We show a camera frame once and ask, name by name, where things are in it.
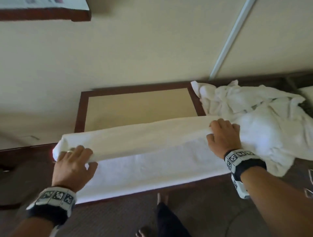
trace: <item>foot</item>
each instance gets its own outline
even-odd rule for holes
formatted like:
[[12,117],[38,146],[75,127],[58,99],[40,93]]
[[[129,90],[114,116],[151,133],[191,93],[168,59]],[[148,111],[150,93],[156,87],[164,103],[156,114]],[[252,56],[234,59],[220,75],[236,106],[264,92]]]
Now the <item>foot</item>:
[[160,202],[163,202],[165,205],[167,205],[168,204],[168,194],[158,193],[157,194],[157,204],[159,204]]
[[143,233],[143,231],[140,229],[137,233],[136,233],[136,237],[148,237],[146,234]]

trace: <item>beige wall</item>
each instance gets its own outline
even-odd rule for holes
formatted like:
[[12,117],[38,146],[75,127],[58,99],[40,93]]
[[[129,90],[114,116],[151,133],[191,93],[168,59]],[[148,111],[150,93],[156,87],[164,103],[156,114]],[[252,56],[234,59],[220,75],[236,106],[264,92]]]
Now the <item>beige wall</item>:
[[91,22],[0,22],[0,132],[57,142],[81,91],[208,76],[244,2],[89,0]]
[[312,0],[257,0],[217,77],[313,69],[312,12]]

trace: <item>floor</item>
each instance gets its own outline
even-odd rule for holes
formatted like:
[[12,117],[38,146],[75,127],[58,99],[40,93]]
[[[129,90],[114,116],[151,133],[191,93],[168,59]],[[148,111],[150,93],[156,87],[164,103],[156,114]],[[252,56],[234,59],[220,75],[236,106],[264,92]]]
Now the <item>floor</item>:
[[[53,164],[47,152],[41,151],[21,159],[15,171],[0,175],[0,205],[20,199],[22,206],[14,210],[0,210],[0,232],[7,236],[25,217],[25,207],[37,192],[51,182]],[[307,169],[312,162],[297,160],[284,180],[295,187],[310,188]],[[180,218],[192,236],[270,236],[269,231],[250,200],[238,197],[231,181],[171,192],[170,208]],[[156,193],[120,198],[111,202],[77,206],[72,217],[57,236],[135,236],[142,226],[156,235],[154,208]]]

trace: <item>black pants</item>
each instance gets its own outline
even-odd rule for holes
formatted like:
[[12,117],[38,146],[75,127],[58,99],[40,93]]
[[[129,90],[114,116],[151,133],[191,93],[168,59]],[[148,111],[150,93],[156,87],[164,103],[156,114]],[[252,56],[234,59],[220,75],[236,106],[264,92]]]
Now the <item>black pants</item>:
[[156,207],[158,237],[191,237],[178,217],[163,203]]

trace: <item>white pipe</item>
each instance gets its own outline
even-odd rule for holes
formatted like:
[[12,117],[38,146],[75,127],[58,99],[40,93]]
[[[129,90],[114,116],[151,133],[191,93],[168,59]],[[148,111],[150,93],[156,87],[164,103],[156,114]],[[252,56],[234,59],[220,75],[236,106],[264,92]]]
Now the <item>white pipe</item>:
[[251,11],[253,4],[256,0],[246,0],[244,6],[241,9],[241,12],[232,28],[232,31],[230,32],[228,39],[214,65],[214,68],[210,74],[209,80],[214,79],[216,74],[221,68],[221,65],[223,64],[231,46],[233,45],[240,29],[242,28],[244,21],[247,19],[247,16],[249,15],[249,12]]

